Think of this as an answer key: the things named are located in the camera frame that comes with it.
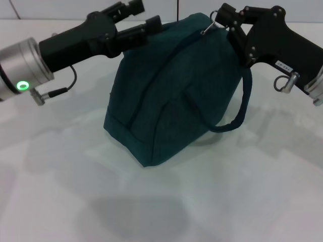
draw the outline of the teal fabric bag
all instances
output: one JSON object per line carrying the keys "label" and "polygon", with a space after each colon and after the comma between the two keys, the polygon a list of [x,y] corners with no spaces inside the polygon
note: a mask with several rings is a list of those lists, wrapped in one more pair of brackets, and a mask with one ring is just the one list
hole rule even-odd
{"label": "teal fabric bag", "polygon": [[[200,34],[209,25],[209,17],[194,14],[124,53],[104,128],[144,167],[165,162],[207,131],[231,131],[244,121],[251,71],[239,65],[225,29]],[[237,117],[216,127],[242,77]]]}

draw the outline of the white wall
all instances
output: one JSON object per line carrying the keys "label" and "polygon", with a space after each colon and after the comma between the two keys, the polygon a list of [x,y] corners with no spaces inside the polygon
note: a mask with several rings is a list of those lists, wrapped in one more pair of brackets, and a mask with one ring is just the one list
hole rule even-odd
{"label": "white wall", "polygon": [[180,18],[186,18],[197,12],[209,15],[223,3],[228,3],[237,10],[242,10],[245,6],[272,8],[279,5],[287,11],[288,22],[323,23],[322,0],[180,0]]}
{"label": "white wall", "polygon": [[16,19],[17,16],[8,0],[0,0],[0,19]]}
{"label": "white wall", "polygon": [[[12,0],[22,19],[85,19],[87,14],[100,11],[126,0]],[[160,15],[163,21],[174,21],[176,0],[143,0],[146,9],[131,20],[145,20]]]}

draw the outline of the bag handle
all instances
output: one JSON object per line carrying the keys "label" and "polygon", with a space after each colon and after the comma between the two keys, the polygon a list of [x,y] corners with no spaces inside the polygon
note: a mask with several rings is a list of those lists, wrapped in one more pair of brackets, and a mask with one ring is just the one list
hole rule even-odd
{"label": "bag handle", "polygon": [[187,99],[189,100],[190,104],[197,110],[197,113],[202,121],[202,123],[211,131],[214,133],[224,133],[228,131],[235,130],[239,128],[242,123],[244,122],[246,112],[247,112],[247,107],[251,95],[251,89],[252,89],[252,75],[251,75],[251,70],[248,69],[247,71],[244,72],[243,75],[243,96],[242,96],[242,103],[239,109],[239,112],[235,119],[224,126],[214,126],[210,124],[207,120],[205,120],[201,110],[198,108],[196,103],[194,102],[194,99],[188,94],[186,94]]}

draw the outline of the white table surface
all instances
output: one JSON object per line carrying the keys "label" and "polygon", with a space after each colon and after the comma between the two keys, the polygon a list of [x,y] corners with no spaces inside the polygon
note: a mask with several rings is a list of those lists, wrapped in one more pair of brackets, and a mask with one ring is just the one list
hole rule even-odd
{"label": "white table surface", "polygon": [[[0,48],[79,23],[1,20]],[[290,27],[323,46],[323,24]],[[323,240],[323,107],[297,88],[277,93],[280,73],[257,64],[240,129],[207,134],[144,169],[103,129],[121,58],[76,64],[72,91],[43,107],[28,93],[1,103],[1,242]],[[65,87],[73,75],[55,78],[40,90]],[[226,122],[241,95],[240,85]]]}

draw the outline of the dark green bag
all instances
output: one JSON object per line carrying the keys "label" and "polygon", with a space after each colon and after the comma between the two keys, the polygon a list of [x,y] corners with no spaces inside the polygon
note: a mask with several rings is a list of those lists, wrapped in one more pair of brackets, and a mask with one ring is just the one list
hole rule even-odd
{"label": "dark green bag", "polygon": [[[244,121],[252,87],[250,69],[239,65],[209,17],[194,14],[164,25],[148,45],[124,53],[111,92],[104,128],[143,166],[159,165],[207,131],[234,130]],[[215,127],[243,77],[240,111]]]}

